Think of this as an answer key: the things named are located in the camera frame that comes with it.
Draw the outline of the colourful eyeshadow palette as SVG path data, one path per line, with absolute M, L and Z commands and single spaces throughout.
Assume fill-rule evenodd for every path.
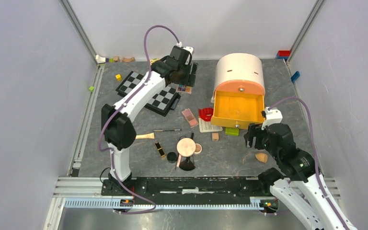
M 181 85 L 181 84 L 179 84 L 177 86 L 177 91 L 178 92 L 181 92 L 181 93 L 191 94 L 192 93 L 192 87 L 191 86 L 187 86 L 187 85 Z

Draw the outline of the black mascara tube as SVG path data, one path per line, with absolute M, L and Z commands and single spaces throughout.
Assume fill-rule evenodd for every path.
M 179 101 L 180 101 L 180 99 L 179 99 L 179 98 L 176 98 L 176 99 L 174 100 L 174 102 L 172 103 L 172 105 L 171 105 L 170 109 L 171 109 L 171 110 L 175 110 L 175 109 L 176 109 L 176 107 L 177 107 L 177 105 L 178 105 L 178 103 L 179 103 Z

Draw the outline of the round drawer organizer box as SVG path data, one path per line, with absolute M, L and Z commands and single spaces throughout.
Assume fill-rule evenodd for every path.
M 222 57 L 216 65 L 211 102 L 214 126 L 247 129 L 250 123 L 263 123 L 265 84 L 261 60 L 246 53 Z

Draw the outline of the pink blush palette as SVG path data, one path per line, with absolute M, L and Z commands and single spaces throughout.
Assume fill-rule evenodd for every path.
M 188 124 L 191 128 L 196 127 L 197 125 L 199 125 L 198 119 L 194 116 L 194 114 L 192 113 L 192 111 L 189 108 L 183 110 L 182 115 L 185 117 L 186 121 L 188 122 Z

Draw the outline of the round pink powder compact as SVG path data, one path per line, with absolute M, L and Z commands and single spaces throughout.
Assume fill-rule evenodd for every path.
M 183 138 L 176 145 L 178 153 L 183 157 L 191 157 L 194 154 L 199 154 L 202 151 L 202 146 L 191 138 Z

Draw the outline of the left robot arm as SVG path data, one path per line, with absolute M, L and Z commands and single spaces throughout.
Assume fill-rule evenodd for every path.
M 177 44 L 169 55 L 150 64 L 143 79 L 124 98 L 101 109 L 101 134 L 110 151 L 110 174 L 115 179 L 113 189 L 119 195 L 131 190 L 129 167 L 130 146 L 136 139 L 133 122 L 151 98 L 170 83 L 182 83 L 192 75 L 194 48 Z

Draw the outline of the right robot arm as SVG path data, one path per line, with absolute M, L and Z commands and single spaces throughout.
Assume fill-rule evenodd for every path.
M 246 147 L 267 151 L 278 165 L 258 175 L 258 191 L 278 198 L 308 230 L 354 230 L 328 186 L 315 159 L 297 148 L 278 109 L 265 108 L 262 124 L 250 123 Z

